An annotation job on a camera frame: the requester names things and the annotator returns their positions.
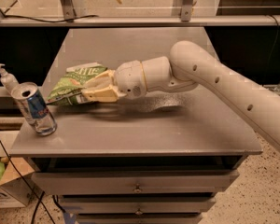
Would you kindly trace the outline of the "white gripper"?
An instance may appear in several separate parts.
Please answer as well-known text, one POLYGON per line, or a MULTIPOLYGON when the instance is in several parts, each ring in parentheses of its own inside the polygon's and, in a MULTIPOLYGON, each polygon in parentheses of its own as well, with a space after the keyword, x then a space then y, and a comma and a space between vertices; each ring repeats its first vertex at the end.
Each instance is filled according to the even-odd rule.
POLYGON ((143 65, 139 61, 106 70, 84 84, 81 92, 91 102, 113 103, 120 98, 138 99, 147 94, 143 65))

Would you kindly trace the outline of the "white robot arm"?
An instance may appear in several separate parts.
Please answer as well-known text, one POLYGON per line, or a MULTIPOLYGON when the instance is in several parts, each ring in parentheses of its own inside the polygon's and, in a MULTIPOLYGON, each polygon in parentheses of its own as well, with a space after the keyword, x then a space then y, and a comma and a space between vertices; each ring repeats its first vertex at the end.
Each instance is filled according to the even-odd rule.
POLYGON ((257 131, 280 153, 280 95, 222 64, 205 49, 179 41, 170 55, 132 61, 87 81, 83 96, 91 102, 138 99, 149 92, 191 91, 202 85, 257 131))

